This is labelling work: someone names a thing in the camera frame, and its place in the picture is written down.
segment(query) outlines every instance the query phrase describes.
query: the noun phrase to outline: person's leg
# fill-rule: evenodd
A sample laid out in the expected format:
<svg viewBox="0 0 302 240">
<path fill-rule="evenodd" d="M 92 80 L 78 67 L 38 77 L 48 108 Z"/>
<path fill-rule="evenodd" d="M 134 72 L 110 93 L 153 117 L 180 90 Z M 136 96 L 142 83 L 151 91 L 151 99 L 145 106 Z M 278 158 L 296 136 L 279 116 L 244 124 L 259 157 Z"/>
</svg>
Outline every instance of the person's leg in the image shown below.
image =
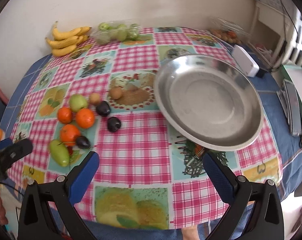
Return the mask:
<svg viewBox="0 0 302 240">
<path fill-rule="evenodd" d="M 198 226 L 182 228 L 183 240 L 200 240 L 198 236 Z"/>
</svg>

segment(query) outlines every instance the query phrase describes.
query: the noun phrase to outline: screw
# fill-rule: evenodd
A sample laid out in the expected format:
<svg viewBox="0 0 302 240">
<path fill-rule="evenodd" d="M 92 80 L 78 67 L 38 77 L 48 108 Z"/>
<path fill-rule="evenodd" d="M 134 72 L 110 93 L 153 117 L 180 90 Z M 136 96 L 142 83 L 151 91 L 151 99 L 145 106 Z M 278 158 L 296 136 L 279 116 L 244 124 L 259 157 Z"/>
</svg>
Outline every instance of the screw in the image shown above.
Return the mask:
<svg viewBox="0 0 302 240">
<path fill-rule="evenodd" d="M 243 175 L 239 175 L 238 176 L 238 181 L 244 182 L 244 181 L 246 181 L 246 177 L 244 177 Z"/>
<path fill-rule="evenodd" d="M 57 177 L 57 182 L 63 182 L 65 179 L 66 179 L 66 177 L 61 175 L 61 176 Z"/>
<path fill-rule="evenodd" d="M 273 186 L 274 185 L 274 181 L 271 180 L 271 179 L 268 179 L 268 184 L 271 185 L 271 186 Z"/>
<path fill-rule="evenodd" d="M 29 179 L 28 185 L 33 185 L 33 183 L 34 183 L 34 179 Z"/>
</svg>

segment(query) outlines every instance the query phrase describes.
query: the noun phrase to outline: blue gripper pad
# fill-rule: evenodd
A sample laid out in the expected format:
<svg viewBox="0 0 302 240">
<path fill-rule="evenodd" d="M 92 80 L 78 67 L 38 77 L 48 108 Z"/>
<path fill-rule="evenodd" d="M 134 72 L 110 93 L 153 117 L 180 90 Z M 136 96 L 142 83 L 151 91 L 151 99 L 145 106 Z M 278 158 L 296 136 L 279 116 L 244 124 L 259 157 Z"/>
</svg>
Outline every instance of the blue gripper pad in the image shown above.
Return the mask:
<svg viewBox="0 0 302 240">
<path fill-rule="evenodd" d="M 6 139 L 0 141 L 0 151 L 10 145 L 12 145 L 12 140 L 10 138 L 6 138 Z"/>
<path fill-rule="evenodd" d="M 69 188 L 69 201 L 72 206 L 74 206 L 76 203 L 79 203 L 83 198 L 94 177 L 94 174 L 98 170 L 99 165 L 99 155 L 95 152 L 87 161 L 83 169 L 78 173 L 78 176 Z"/>
<path fill-rule="evenodd" d="M 234 201 L 233 186 L 209 154 L 203 156 L 203 168 L 224 203 Z"/>
</svg>

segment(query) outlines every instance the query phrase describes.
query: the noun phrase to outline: dark plum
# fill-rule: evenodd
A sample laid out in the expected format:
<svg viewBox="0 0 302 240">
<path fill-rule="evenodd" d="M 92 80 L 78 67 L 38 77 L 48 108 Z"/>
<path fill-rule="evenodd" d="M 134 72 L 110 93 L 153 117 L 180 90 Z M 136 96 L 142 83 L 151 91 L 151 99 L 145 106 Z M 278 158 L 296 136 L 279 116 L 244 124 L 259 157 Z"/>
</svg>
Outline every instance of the dark plum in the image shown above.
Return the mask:
<svg viewBox="0 0 302 240">
<path fill-rule="evenodd" d="M 79 147 L 80 149 L 88 149 L 91 147 L 91 144 L 88 140 L 88 138 L 86 138 L 83 135 L 80 135 L 76 138 L 75 140 L 75 144 L 77 147 Z"/>
<path fill-rule="evenodd" d="M 107 122 L 107 128 L 110 132 L 116 132 L 121 128 L 121 121 L 117 117 L 110 117 Z"/>
<path fill-rule="evenodd" d="M 101 101 L 96 107 L 95 110 L 98 115 L 106 117 L 110 114 L 111 109 L 109 104 L 106 101 Z"/>
</svg>

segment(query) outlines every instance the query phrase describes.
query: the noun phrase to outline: white wall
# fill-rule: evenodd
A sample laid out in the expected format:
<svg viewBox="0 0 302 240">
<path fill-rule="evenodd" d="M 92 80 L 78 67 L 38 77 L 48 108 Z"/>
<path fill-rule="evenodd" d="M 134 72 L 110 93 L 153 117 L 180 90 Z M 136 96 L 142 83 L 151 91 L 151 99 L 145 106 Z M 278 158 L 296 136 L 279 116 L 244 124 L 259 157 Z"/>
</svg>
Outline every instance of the white wall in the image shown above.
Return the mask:
<svg viewBox="0 0 302 240">
<path fill-rule="evenodd" d="M 10 97 L 32 63 L 50 53 L 44 37 L 56 20 L 61 31 L 121 19 L 203 29 L 207 16 L 217 16 L 248 30 L 253 10 L 253 0 L 10 0 L 0 14 L 0 88 Z"/>
</svg>

